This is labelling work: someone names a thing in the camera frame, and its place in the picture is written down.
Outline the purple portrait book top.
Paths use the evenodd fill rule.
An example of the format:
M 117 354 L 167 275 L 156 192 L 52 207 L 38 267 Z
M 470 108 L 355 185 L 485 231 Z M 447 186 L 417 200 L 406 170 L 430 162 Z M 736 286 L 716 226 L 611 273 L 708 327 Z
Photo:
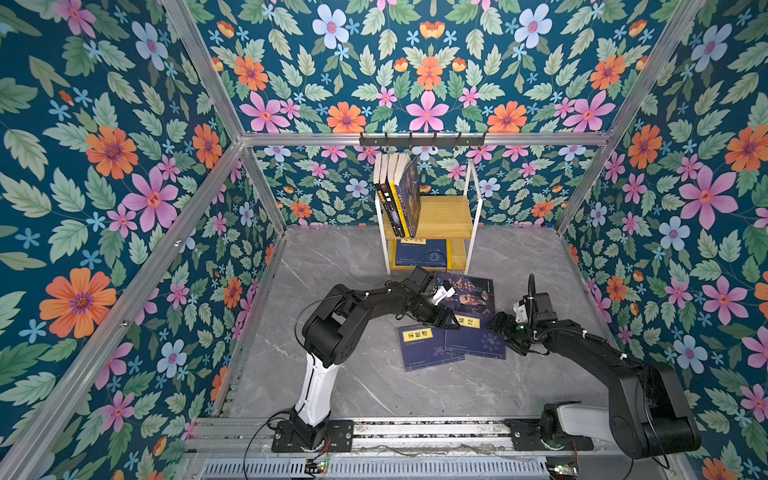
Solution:
M 415 238 L 421 214 L 420 184 L 417 163 L 408 153 L 399 156 L 396 191 L 403 213 L 403 226 L 408 238 Z

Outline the yellow cartoon book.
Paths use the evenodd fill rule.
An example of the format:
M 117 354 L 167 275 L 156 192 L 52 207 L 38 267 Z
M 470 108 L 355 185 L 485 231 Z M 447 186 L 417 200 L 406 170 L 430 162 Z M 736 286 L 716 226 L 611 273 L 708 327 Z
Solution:
M 400 196 L 399 196 L 399 193 L 398 193 L 398 190 L 397 190 L 398 183 L 396 181 L 396 174 L 397 174 L 397 171 L 398 171 L 399 163 L 400 163 L 400 154 L 399 153 L 392 153 L 392 154 L 389 155 L 389 166 L 388 166 L 387 179 L 388 179 L 388 182 L 389 182 L 390 189 L 392 191 L 392 196 L 394 198 L 395 205 L 396 205 L 398 213 L 399 213 L 401 227 L 402 227 L 402 231 L 403 231 L 401 237 L 399 237 L 399 238 L 407 239 L 407 238 L 410 237 L 410 231 L 409 231 L 409 228 L 408 228 L 408 223 L 407 223 L 407 219 L 406 219 L 406 213 L 405 213 L 403 204 L 402 204 L 402 202 L 400 200 Z

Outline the black wolf cover book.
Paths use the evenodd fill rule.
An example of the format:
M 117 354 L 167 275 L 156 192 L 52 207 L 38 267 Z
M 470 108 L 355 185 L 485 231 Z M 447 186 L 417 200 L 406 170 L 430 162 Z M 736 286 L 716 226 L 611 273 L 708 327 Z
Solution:
M 387 179 L 388 166 L 389 166 L 389 155 L 382 154 L 380 181 L 381 181 L 381 187 L 382 187 L 384 197 L 385 197 L 385 202 L 386 202 L 386 213 L 388 215 L 390 225 L 392 227 L 392 230 L 395 236 L 401 237 L 403 231 L 401 227 L 400 217 L 399 217 L 399 213 L 395 205 L 395 201 L 392 196 L 392 191 L 390 189 L 389 182 Z

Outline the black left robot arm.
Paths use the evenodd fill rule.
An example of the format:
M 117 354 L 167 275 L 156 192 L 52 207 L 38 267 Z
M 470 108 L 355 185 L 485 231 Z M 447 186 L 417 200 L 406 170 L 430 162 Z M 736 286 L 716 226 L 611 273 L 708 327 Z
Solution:
M 318 302 L 297 337 L 306 353 L 302 389 L 293 407 L 298 424 L 310 432 L 325 426 L 338 369 L 354 353 L 372 320 L 402 315 L 429 328 L 459 329 L 452 309 L 442 304 L 449 293 L 448 288 L 436 283 L 432 272 L 422 267 L 378 289 L 353 290 L 335 285 Z

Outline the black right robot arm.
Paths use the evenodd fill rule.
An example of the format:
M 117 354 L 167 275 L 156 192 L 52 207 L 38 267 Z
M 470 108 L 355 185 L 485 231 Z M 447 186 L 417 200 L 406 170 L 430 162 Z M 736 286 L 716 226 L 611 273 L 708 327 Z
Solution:
M 610 442 L 633 460 L 693 452 L 701 434 L 675 370 L 611 346 L 573 320 L 560 320 L 549 295 L 527 294 L 512 313 L 498 312 L 486 328 L 521 356 L 541 345 L 599 380 L 608 406 L 549 403 L 539 421 L 541 441 L 559 447 L 576 438 Z

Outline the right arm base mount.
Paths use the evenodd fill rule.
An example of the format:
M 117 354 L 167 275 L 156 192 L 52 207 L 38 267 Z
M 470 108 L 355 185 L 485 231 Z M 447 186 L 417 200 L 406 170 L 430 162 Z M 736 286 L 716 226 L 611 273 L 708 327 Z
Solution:
M 551 421 L 533 418 L 504 419 L 516 451 L 593 451 L 593 441 L 559 430 Z

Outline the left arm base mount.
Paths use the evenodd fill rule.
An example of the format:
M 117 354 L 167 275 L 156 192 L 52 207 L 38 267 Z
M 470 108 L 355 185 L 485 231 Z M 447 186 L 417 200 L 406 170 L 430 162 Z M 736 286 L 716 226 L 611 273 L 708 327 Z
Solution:
M 281 420 L 275 429 L 273 453 L 321 453 L 352 450 L 355 423 L 352 420 L 324 420 L 314 427 L 301 419 Z

